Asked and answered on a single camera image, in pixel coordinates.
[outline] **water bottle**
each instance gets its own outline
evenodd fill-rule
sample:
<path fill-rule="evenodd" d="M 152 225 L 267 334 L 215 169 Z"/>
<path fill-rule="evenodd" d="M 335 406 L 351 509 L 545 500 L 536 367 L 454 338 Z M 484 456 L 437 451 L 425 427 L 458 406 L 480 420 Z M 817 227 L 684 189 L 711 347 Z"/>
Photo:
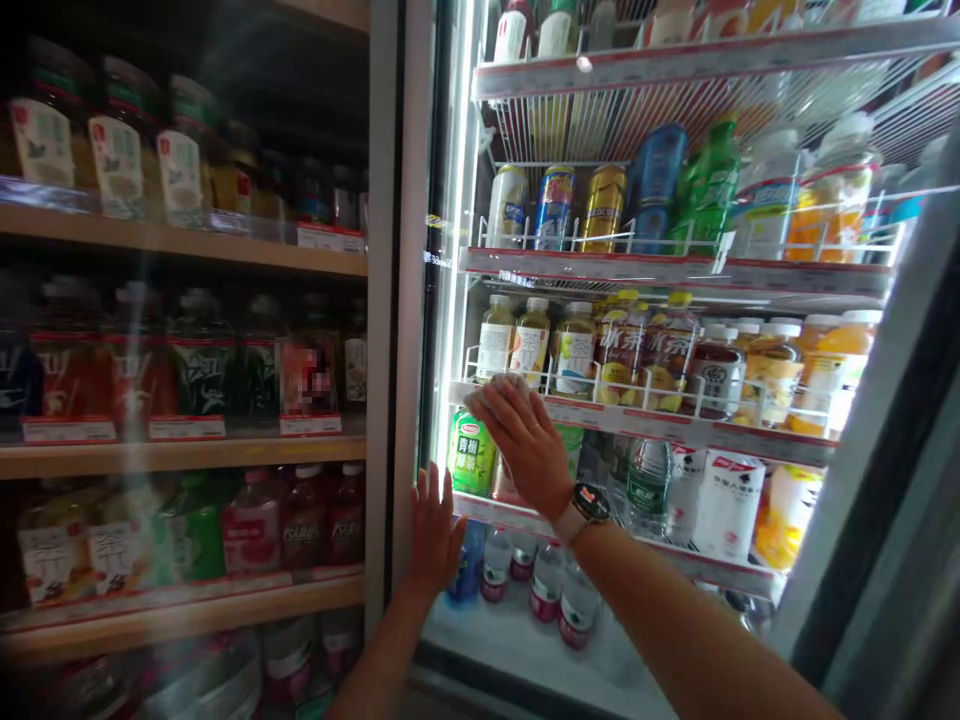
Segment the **water bottle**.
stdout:
<path fill-rule="evenodd" d="M 587 574 L 577 563 L 570 563 L 560 597 L 560 637 L 574 650 L 590 642 L 599 605 L 600 596 Z"/>
<path fill-rule="evenodd" d="M 627 523 L 630 532 L 654 540 L 663 539 L 666 523 L 667 485 L 673 472 L 670 443 L 665 440 L 634 440 L 627 471 Z"/>
<path fill-rule="evenodd" d="M 480 581 L 480 594 L 487 602 L 500 602 L 506 597 L 512 557 L 510 533 L 503 528 L 487 530 L 487 542 L 483 546 L 483 578 Z"/>
<path fill-rule="evenodd" d="M 556 622 L 560 611 L 560 590 L 567 565 L 560 543 L 551 542 L 537 553 L 530 587 L 530 609 L 540 622 Z"/>

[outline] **wooden shelf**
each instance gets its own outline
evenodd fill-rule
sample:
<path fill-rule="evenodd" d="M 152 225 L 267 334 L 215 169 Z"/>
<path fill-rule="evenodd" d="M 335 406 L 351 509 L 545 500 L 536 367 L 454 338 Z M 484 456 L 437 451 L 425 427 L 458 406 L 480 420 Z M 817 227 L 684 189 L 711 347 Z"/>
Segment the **wooden shelf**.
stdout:
<path fill-rule="evenodd" d="M 249 265 L 367 276 L 367 258 L 226 233 L 0 203 L 0 233 L 223 260 Z"/>
<path fill-rule="evenodd" d="M 77 608 L 84 606 L 85 610 L 108 603 L 117 608 L 112 615 L 89 619 L 60 619 L 44 624 L 45 616 L 62 618 L 65 608 L 18 611 L 5 619 L 20 620 L 20 624 L 27 627 L 4 628 L 0 635 L 0 656 L 18 667 L 51 665 L 363 603 L 362 566 L 315 572 L 328 577 L 302 584 L 287 581 L 285 586 L 267 589 L 242 589 L 244 583 L 263 584 L 256 578 L 224 580 L 183 591 L 171 588 L 167 592 L 177 593 L 178 602 L 144 610 L 120 609 L 122 603 L 130 606 L 137 598 L 91 600 L 78 604 Z M 329 577 L 337 573 L 339 577 Z M 280 573 L 275 577 L 282 580 L 284 575 Z M 232 587 L 239 594 L 199 597 L 209 595 L 214 587 Z M 191 599 L 190 593 L 199 599 Z"/>

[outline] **beverage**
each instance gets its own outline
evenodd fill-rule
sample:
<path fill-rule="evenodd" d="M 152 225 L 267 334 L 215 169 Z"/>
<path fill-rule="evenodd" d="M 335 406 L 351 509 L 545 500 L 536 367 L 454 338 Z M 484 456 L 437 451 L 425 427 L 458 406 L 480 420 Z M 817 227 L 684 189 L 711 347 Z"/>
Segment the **beverage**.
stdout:
<path fill-rule="evenodd" d="M 736 422 L 777 428 L 786 421 L 803 370 L 802 356 L 793 340 L 797 337 L 799 325 L 764 323 L 760 327 L 760 337 L 747 348 L 741 393 L 741 400 L 747 404 L 737 410 Z"/>
<path fill-rule="evenodd" d="M 554 334 L 553 372 L 557 395 L 588 398 L 593 387 L 593 350 L 597 328 L 588 302 L 567 305 L 567 316 Z"/>
<path fill-rule="evenodd" d="M 667 306 L 650 320 L 643 344 L 641 365 L 646 373 L 641 384 L 646 386 L 649 381 L 651 390 L 659 392 L 649 398 L 641 393 L 645 408 L 666 412 L 680 409 L 681 397 L 673 393 L 683 392 L 686 386 L 687 368 L 700 331 L 700 323 L 690 312 L 692 301 L 693 295 L 688 292 L 672 292 L 667 296 Z"/>
<path fill-rule="evenodd" d="M 162 585 L 223 577 L 220 513 L 206 482 L 206 471 L 184 473 L 180 492 L 154 519 L 157 581 Z"/>
<path fill-rule="evenodd" d="M 667 486 L 666 536 L 678 545 L 689 544 L 697 527 L 706 458 L 706 450 L 673 446 L 673 475 Z"/>
<path fill-rule="evenodd" d="M 343 477 L 330 502 L 327 517 L 327 562 L 349 565 L 363 562 L 363 463 L 343 464 Z"/>
<path fill-rule="evenodd" d="M 763 488 L 763 463 L 727 450 L 707 450 L 693 541 L 705 555 L 745 563 Z"/>
<path fill-rule="evenodd" d="M 487 247 L 523 249 L 527 206 L 527 174 L 516 165 L 497 170 L 490 191 Z"/>
<path fill-rule="evenodd" d="M 177 375 L 177 412 L 225 415 L 230 405 L 234 338 L 217 317 L 208 290 L 190 288 L 180 298 L 183 314 L 171 326 L 170 347 Z"/>
<path fill-rule="evenodd" d="M 510 371 L 518 371 L 526 379 L 527 387 L 537 390 L 547 357 L 547 338 L 550 337 L 550 318 L 546 298 L 527 298 L 527 312 L 517 321 L 510 353 Z"/>
<path fill-rule="evenodd" d="M 744 354 L 732 343 L 737 331 L 725 325 L 707 325 L 703 341 L 697 343 L 690 361 L 689 394 L 681 411 L 709 420 L 727 420 L 737 411 L 742 391 Z M 699 411 L 699 395 L 703 400 Z"/>
<path fill-rule="evenodd" d="M 627 174 L 620 165 L 604 165 L 590 176 L 583 237 L 608 237 L 620 231 L 627 189 Z M 581 252 L 613 252 L 614 240 L 581 243 Z"/>
<path fill-rule="evenodd" d="M 862 234 L 863 216 L 880 151 L 870 144 L 874 121 L 856 112 L 841 118 L 823 136 L 817 160 L 805 173 L 797 210 L 787 236 L 786 259 L 850 262 Z"/>
<path fill-rule="evenodd" d="M 480 349 L 477 351 L 477 382 L 487 382 L 507 369 L 516 321 L 510 310 L 510 298 L 491 295 L 490 308 L 480 325 Z"/>
<path fill-rule="evenodd" d="M 642 385 L 640 359 L 646 320 L 645 312 L 637 303 L 637 291 L 619 291 L 617 304 L 603 316 L 597 342 L 596 361 L 600 365 L 597 400 L 600 402 L 636 404 L 638 391 L 629 386 Z"/>
<path fill-rule="evenodd" d="M 753 162 L 737 193 L 742 210 L 731 257 L 783 259 L 802 170 L 797 142 L 797 131 L 788 129 L 769 132 L 754 145 Z"/>
<path fill-rule="evenodd" d="M 277 483 L 266 468 L 244 473 L 240 494 L 223 509 L 223 555 L 228 575 L 280 568 L 280 503 Z"/>
<path fill-rule="evenodd" d="M 551 540 L 537 553 L 530 586 L 530 610 L 540 622 L 550 623 L 557 619 L 566 566 L 563 548 L 556 541 Z"/>
<path fill-rule="evenodd" d="M 243 363 L 243 414 L 258 427 L 276 428 L 280 418 L 277 340 L 288 334 L 280 305 L 269 295 L 250 303 L 246 328 L 240 335 Z"/>
<path fill-rule="evenodd" d="M 560 596 L 560 637 L 574 650 L 582 650 L 590 642 L 599 607 L 597 589 L 583 569 L 571 562 Z"/>
<path fill-rule="evenodd" d="M 483 423 L 466 408 L 453 416 L 447 466 L 453 489 L 471 495 L 487 497 L 493 472 L 496 446 Z"/>
<path fill-rule="evenodd" d="M 667 487 L 673 453 L 665 440 L 638 438 L 630 445 L 627 471 L 627 517 L 633 535 L 662 538 L 666 525 Z"/>
<path fill-rule="evenodd" d="M 318 483 L 322 465 L 298 465 L 283 517 L 283 566 L 307 570 L 324 557 L 327 507 Z"/>
<path fill-rule="evenodd" d="M 498 603 L 506 597 L 512 557 L 510 533 L 503 528 L 488 528 L 487 541 L 483 546 L 483 579 L 480 582 L 480 593 L 487 602 Z"/>

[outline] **juice bottle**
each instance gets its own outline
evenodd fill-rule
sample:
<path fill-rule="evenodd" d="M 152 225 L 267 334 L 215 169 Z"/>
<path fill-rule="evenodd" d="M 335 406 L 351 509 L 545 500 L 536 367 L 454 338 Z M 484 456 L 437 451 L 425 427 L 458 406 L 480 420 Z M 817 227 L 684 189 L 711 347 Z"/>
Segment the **juice bottle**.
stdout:
<path fill-rule="evenodd" d="M 649 373 L 651 389 L 661 392 L 651 393 L 649 398 L 640 393 L 639 405 L 667 412 L 680 409 L 681 397 L 664 393 L 681 393 L 686 385 L 694 341 L 700 332 L 700 323 L 690 311 L 691 302 L 691 293 L 672 292 L 667 296 L 667 306 L 650 320 L 641 359 L 646 373 L 642 374 L 640 384 L 646 386 Z"/>
<path fill-rule="evenodd" d="M 850 310 L 804 356 L 797 407 L 824 415 L 792 414 L 794 432 L 836 440 L 843 432 L 873 347 L 880 310 Z"/>
<path fill-rule="evenodd" d="M 777 428 L 784 424 L 793 393 L 803 370 L 799 325 L 764 323 L 760 337 L 747 348 L 747 370 L 744 375 L 741 405 L 734 422 Z M 763 412 L 760 413 L 761 388 L 766 390 Z"/>
<path fill-rule="evenodd" d="M 157 581 L 163 585 L 223 577 L 220 513 L 206 488 L 207 473 L 194 470 L 180 479 L 180 492 L 154 519 Z"/>
<path fill-rule="evenodd" d="M 860 237 L 870 185 L 880 168 L 880 151 L 870 144 L 874 121 L 855 112 L 841 118 L 823 136 L 817 160 L 804 175 L 797 209 L 787 236 L 786 259 L 850 262 Z M 817 244 L 823 248 L 817 256 Z"/>
<path fill-rule="evenodd" d="M 725 325 L 707 325 L 703 341 L 697 343 L 690 361 L 687 392 L 697 396 L 703 391 L 699 417 L 727 420 L 737 411 L 743 382 L 744 353 L 733 345 L 737 331 Z M 681 411 L 693 415 L 696 397 L 683 399 Z"/>
<path fill-rule="evenodd" d="M 554 333 L 554 392 L 563 397 L 589 398 L 593 389 L 593 351 L 597 326 L 588 302 L 567 305 L 567 316 Z"/>
<path fill-rule="evenodd" d="M 506 295 L 491 295 L 490 309 L 483 314 L 480 325 L 477 382 L 487 382 L 498 372 L 507 369 L 515 323 L 510 311 L 510 298 Z"/>
<path fill-rule="evenodd" d="M 546 298 L 527 298 L 527 312 L 517 321 L 513 335 L 513 351 L 510 353 L 510 370 L 524 373 L 527 387 L 540 387 L 541 376 L 547 357 L 547 339 L 550 337 L 550 318 Z"/>

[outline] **blue can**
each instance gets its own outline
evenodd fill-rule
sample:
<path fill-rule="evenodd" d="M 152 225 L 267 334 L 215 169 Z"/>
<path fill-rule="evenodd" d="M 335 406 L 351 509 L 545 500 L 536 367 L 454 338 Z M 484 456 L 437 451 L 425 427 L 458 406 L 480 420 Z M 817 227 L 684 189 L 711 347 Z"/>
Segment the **blue can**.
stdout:
<path fill-rule="evenodd" d="M 535 250 L 562 250 L 563 238 L 570 234 L 573 218 L 573 168 L 551 165 L 540 182 L 540 207 L 537 210 Z"/>

